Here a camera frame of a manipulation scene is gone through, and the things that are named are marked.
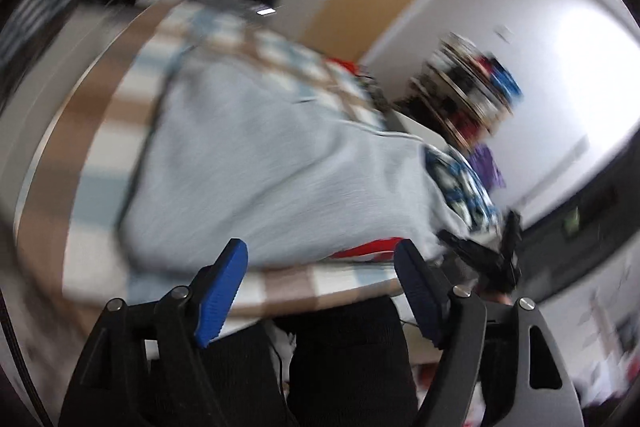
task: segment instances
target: black object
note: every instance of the black object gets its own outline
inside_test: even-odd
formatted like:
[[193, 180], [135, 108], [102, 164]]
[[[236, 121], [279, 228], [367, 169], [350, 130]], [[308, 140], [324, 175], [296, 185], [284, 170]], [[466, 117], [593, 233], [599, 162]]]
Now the black object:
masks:
[[460, 239], [447, 230], [438, 232], [438, 239], [484, 278], [481, 280], [483, 290], [511, 293], [521, 276], [516, 255], [522, 240], [520, 220], [520, 214], [513, 210], [509, 212], [497, 252], [470, 239]]
[[616, 333], [624, 353], [631, 353], [638, 345], [638, 321], [636, 314], [630, 314], [616, 324]]
[[[239, 245], [246, 248], [232, 239], [190, 286], [178, 286], [157, 302], [107, 303], [66, 391], [60, 427], [228, 425], [194, 334], [201, 327], [202, 308], [217, 305], [210, 302], [210, 289], [219, 276], [226, 277]], [[158, 341], [161, 368], [148, 363], [145, 339]]]
[[0, 418], [12, 427], [40, 427], [0, 367]]
[[[6, 302], [4, 302], [4, 296], [2, 295], [2, 291], [0, 291], [0, 324], [2, 326], [2, 332], [4, 333], [4, 338], [6, 339], [6, 343], [9, 346], [9, 350], [11, 351], [12, 358], [14, 359], [15, 367], [18, 370], [18, 374], [20, 375], [20, 379], [24, 384], [24, 388], [33, 404], [33, 408], [35, 409], [40, 422], [44, 427], [53, 427], [53, 423], [47, 414], [47, 410], [44, 408], [42, 404], [42, 400], [40, 400], [40, 396], [38, 395], [38, 391], [36, 390], [33, 380], [31, 380], [31, 376], [29, 375], [29, 370], [27, 369], [27, 365], [24, 362], [24, 357], [22, 356], [22, 352], [20, 350], [20, 345], [18, 344], [18, 339], [15, 336], [14, 325], [11, 322], [11, 317], [9, 317], [9, 311], [6, 308]], [[6, 376], [2, 368], [0, 367], [0, 391], [6, 386], [4, 383], [8, 382], [6, 380]], [[28, 421], [24, 419], [24, 413], [26, 412], [25, 407], [18, 407], [15, 404], [11, 404], [9, 400], [14, 400], [15, 391], [11, 389], [13, 393], [8, 395], [4, 393], [4, 396], [0, 398], [0, 410], [4, 410], [6, 408], [7, 414], [11, 412], [14, 416], [18, 417], [18, 419], [24, 424], [29, 425]], [[5, 407], [4, 401], [7, 400], [10, 405]]]
[[524, 230], [520, 289], [556, 295], [614, 255], [640, 230], [640, 135], [576, 194]]
[[[613, 411], [607, 414], [609, 411], [605, 410], [604, 418], [606, 421], [597, 424], [587, 423], [587, 426], [601, 425], [602, 427], [626, 427], [629, 425], [640, 425], [640, 378], [636, 377], [636, 381], [631, 385], [625, 396], [619, 401], [609, 400], [614, 406]], [[589, 415], [595, 415], [597, 408], [592, 408], [586, 411]]]
[[393, 103], [393, 107], [427, 129], [431, 129], [442, 136], [447, 136], [447, 129], [433, 116], [433, 113], [424, 106], [424, 102], [417, 96], [396, 100]]
[[461, 426], [478, 376], [484, 427], [583, 425], [575, 388], [532, 301], [511, 307], [452, 288], [409, 240], [396, 246], [394, 266], [420, 331], [444, 349], [413, 426]]

